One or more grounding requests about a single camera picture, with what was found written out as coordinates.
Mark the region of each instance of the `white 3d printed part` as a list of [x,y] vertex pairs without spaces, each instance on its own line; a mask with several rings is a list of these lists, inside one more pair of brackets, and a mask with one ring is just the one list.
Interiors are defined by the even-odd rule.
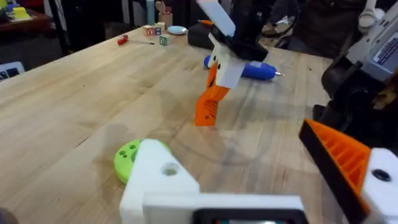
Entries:
[[158,140],[143,140],[120,203],[123,224],[144,224],[144,195],[156,193],[198,194],[198,182]]

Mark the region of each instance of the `gray metal part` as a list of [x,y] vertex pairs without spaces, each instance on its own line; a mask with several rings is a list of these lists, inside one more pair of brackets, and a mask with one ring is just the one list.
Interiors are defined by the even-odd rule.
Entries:
[[348,51],[347,58],[352,63],[361,62],[363,64],[361,69],[380,82],[390,78],[398,66],[398,50],[383,65],[373,60],[374,56],[386,45],[390,37],[398,32],[397,16],[398,2],[372,28],[368,35],[364,36]]

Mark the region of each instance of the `floor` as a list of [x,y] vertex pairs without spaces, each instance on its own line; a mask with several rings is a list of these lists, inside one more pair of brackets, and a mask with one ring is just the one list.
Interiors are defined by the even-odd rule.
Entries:
[[[130,31],[128,24],[105,24],[106,38]],[[13,32],[0,35],[0,64],[20,61],[31,70],[61,58],[62,52],[54,30],[49,32]]]

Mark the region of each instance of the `green spool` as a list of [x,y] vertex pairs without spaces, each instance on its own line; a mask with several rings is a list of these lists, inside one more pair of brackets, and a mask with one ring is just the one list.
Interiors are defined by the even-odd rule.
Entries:
[[[113,165],[116,176],[125,184],[129,180],[132,166],[136,160],[139,144],[142,140],[144,139],[135,139],[125,144],[116,152],[114,156]],[[164,143],[162,143],[162,145],[171,153],[170,149]]]

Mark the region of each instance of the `wooden table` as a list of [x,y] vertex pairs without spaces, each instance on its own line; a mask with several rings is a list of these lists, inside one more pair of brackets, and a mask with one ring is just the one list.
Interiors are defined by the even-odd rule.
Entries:
[[[141,30],[130,39],[147,40]],[[209,50],[116,39],[0,83],[0,207],[20,223],[119,223],[113,157],[136,138],[165,142],[203,192],[298,194],[312,224],[338,223],[325,181],[298,138],[330,60],[270,48],[286,74],[247,78],[221,101],[216,126],[193,125]]]
[[0,24],[0,32],[12,30],[48,29],[50,27],[50,23],[52,22],[51,17],[30,9],[27,9],[27,12],[32,16],[31,20],[2,23]]

